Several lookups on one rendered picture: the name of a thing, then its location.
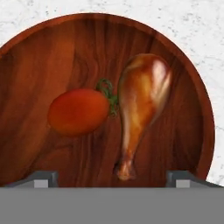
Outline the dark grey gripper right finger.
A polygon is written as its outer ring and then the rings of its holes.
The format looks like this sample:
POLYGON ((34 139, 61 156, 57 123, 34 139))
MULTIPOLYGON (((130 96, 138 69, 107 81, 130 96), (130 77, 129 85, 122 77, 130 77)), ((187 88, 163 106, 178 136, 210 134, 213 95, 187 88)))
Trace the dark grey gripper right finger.
POLYGON ((168 171, 166 173, 166 187, 170 188, 195 188, 195 187, 215 187, 219 185, 197 178, 189 171, 168 171))

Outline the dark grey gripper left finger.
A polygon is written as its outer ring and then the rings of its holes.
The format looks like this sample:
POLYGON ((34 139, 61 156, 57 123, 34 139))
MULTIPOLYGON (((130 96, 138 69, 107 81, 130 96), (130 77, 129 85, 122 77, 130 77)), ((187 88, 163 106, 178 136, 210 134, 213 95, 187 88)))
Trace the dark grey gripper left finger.
POLYGON ((27 178, 10 183, 6 187, 54 188, 58 186, 56 171, 35 171, 27 178))

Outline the red tomato with green stem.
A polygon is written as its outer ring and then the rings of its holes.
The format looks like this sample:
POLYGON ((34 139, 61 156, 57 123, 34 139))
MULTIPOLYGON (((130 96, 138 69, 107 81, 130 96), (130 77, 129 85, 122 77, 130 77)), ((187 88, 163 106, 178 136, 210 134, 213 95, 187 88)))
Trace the red tomato with green stem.
POLYGON ((117 107, 111 81, 100 78, 95 88, 80 87, 55 98, 47 121, 61 135, 77 137, 96 130, 108 115, 116 116, 117 107))

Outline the brown chicken drumstick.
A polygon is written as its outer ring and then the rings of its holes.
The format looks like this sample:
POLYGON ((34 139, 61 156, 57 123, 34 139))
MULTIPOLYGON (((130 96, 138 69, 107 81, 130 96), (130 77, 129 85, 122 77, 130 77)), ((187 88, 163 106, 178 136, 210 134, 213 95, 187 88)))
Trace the brown chicken drumstick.
POLYGON ((122 125, 122 153, 116 175, 133 179, 134 157, 145 129, 165 107, 172 83, 172 70, 160 56, 140 53, 129 60, 117 86, 122 125))

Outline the brown wooden bowl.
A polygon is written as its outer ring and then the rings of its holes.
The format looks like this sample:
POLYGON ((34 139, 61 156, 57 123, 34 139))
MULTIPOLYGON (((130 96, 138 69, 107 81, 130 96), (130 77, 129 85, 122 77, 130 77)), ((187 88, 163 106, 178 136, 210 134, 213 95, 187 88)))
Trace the brown wooden bowl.
POLYGON ((166 36, 109 14, 73 14, 37 24, 0 47, 0 186, 45 170, 69 187, 119 184, 121 124, 108 118, 95 132, 67 138, 47 123, 54 98, 117 82, 138 53, 162 56, 173 71, 170 99, 136 152, 134 187, 161 187, 171 170, 204 179, 214 154, 214 116, 200 75, 166 36))

